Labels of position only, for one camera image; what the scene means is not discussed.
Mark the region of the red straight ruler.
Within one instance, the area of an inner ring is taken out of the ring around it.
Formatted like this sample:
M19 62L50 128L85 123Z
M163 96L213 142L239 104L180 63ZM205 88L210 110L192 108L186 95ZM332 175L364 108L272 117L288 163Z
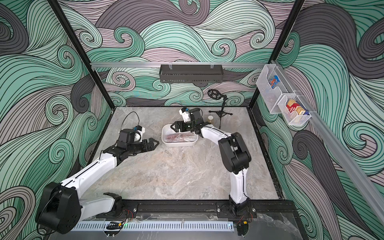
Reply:
M191 143L196 140L196 135L192 133L178 133L178 134L170 134L166 135L165 142L166 143Z

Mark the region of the white plastic storage box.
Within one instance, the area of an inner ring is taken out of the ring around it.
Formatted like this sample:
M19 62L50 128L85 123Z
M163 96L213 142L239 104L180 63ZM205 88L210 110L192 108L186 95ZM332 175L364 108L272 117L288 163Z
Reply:
M167 147L190 147L194 146L199 136L191 132L176 133L171 129L171 125L165 125L162 129L162 142Z

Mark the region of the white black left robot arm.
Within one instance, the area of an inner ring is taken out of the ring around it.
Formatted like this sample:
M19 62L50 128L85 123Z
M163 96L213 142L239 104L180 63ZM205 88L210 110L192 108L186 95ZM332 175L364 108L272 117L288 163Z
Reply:
M83 198L84 193L102 176L116 168L128 157L151 152L159 141L150 138L137 143L118 141L101 152L100 157L73 176L60 183L51 182L44 187L35 221L60 234L70 232L78 222L100 214L114 218L123 213L122 197L104 193L91 200Z

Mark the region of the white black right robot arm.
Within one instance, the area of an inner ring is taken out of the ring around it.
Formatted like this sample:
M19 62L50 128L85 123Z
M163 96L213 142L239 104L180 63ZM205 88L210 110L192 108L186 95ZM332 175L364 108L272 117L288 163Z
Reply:
M250 207L247 194L247 172L252 160L248 147L238 132L224 132L208 122L176 121L171 125L176 132L191 132L208 139L219 146L224 167L230 173L231 191L229 206L233 215L242 215Z

